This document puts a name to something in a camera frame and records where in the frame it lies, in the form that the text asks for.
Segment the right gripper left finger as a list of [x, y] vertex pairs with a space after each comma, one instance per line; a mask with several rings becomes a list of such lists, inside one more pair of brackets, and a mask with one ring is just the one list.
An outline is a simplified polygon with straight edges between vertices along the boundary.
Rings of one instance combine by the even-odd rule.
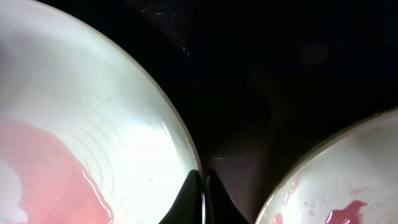
[[185, 179], [171, 209], [159, 224], [202, 224], [201, 178], [191, 170]]

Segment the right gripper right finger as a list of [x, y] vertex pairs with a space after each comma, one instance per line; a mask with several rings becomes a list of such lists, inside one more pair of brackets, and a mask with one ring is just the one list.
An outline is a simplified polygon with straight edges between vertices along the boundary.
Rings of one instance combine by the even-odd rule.
[[248, 224], [213, 169], [206, 177], [205, 208], [207, 224]]

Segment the light blue plate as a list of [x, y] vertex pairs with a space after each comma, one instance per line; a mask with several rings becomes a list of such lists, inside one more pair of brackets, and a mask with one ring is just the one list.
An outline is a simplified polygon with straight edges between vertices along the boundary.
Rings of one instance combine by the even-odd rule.
[[397, 223], [397, 109], [314, 147], [274, 189], [256, 223]]
[[155, 80], [84, 22], [1, 2], [1, 222], [159, 223], [192, 138]]

